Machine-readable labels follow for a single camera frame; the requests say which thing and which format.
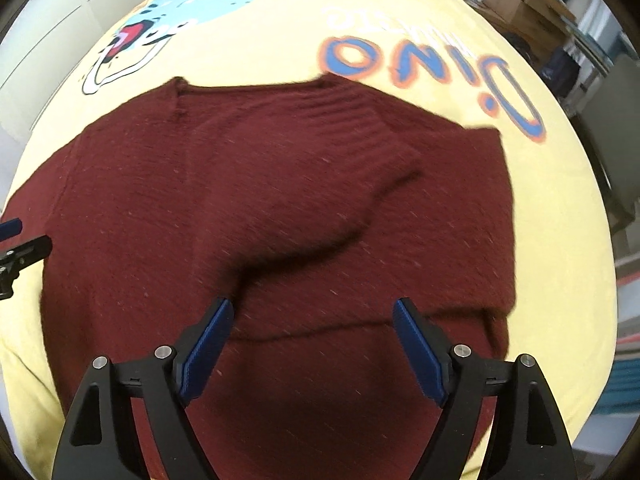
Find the dark red knit sweater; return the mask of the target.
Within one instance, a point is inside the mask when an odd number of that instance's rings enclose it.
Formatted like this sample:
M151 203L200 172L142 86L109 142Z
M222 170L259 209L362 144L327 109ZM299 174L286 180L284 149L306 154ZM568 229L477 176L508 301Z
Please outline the dark red knit sweater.
M1 310L11 422L39 479L90 361L173 342L218 296L234 329L189 414L224 479L408 477L438 411L393 332L398 298L506 354L500 134L337 76L171 79L49 156L6 215L53 243Z

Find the stacked teal folded cloths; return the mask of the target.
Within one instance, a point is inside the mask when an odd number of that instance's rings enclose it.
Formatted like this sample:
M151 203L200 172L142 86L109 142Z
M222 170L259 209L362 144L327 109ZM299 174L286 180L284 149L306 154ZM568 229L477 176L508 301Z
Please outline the stacked teal folded cloths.
M639 360L615 361L593 413L598 415L638 413L639 408Z

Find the white wardrobe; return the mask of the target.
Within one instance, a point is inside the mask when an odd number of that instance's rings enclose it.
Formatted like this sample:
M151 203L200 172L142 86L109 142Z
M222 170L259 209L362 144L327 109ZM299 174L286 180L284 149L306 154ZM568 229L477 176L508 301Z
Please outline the white wardrobe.
M24 143L76 64L143 0L29 0L1 43L1 132Z

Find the grey green chair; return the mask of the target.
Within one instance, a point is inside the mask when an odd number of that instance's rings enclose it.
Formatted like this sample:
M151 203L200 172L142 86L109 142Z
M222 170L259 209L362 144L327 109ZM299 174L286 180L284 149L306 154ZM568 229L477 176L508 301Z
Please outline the grey green chair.
M615 235L636 220L639 199L639 63L620 55L570 123L588 156Z

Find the wooden drawer cabinet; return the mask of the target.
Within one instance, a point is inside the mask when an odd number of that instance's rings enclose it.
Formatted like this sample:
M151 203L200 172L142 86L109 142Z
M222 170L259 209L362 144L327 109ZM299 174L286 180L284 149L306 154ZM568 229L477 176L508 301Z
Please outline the wooden drawer cabinet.
M566 44L576 24L561 0L480 0L475 10L498 32L519 36L540 62Z

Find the yellow dino print bedsheet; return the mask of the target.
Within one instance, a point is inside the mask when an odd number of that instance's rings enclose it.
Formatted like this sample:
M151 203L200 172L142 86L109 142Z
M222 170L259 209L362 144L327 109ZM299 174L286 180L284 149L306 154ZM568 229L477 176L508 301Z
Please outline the yellow dino print bedsheet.
M172 77L220 87L324 72L500 131L514 193L509 352L540 362L568 434L578 436L613 362L608 222L562 108L463 0L143 0L76 64L18 142L12 186L90 122Z

